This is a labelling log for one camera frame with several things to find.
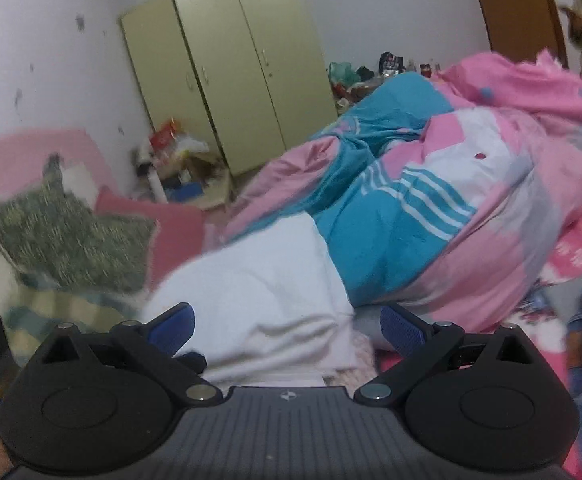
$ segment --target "wooden door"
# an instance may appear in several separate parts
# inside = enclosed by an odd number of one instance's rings
[[[240,0],[287,150],[337,119],[305,0]]]
[[[122,17],[135,75],[154,130],[176,118],[219,152],[173,0],[150,0]]]
[[[284,153],[269,90],[239,0],[175,0],[231,173]]]
[[[512,61],[535,60],[548,48],[566,66],[555,0],[480,0],[492,50]]]

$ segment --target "metal bolt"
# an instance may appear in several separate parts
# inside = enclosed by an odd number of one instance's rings
[[[187,397],[193,400],[209,400],[215,397],[216,389],[209,384],[196,384],[187,389]]]
[[[386,384],[371,383],[360,388],[360,394],[366,399],[382,400],[391,395],[391,388]]]

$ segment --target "cream wardrobe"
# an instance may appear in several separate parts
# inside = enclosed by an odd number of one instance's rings
[[[233,174],[337,118],[303,0],[150,0],[122,28],[154,128],[181,119]]]

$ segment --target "red fabric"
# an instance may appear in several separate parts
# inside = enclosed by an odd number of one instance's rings
[[[202,252],[204,214],[197,207],[131,200],[103,187],[95,213],[144,216],[158,223],[149,263],[151,290],[172,270]]]

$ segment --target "folded white cloth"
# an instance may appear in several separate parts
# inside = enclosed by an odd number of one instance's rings
[[[220,388],[267,381],[271,372],[332,376],[356,363],[353,308],[308,214],[184,264],[140,319],[181,302],[193,307],[196,329],[178,354],[203,354],[204,377]]]

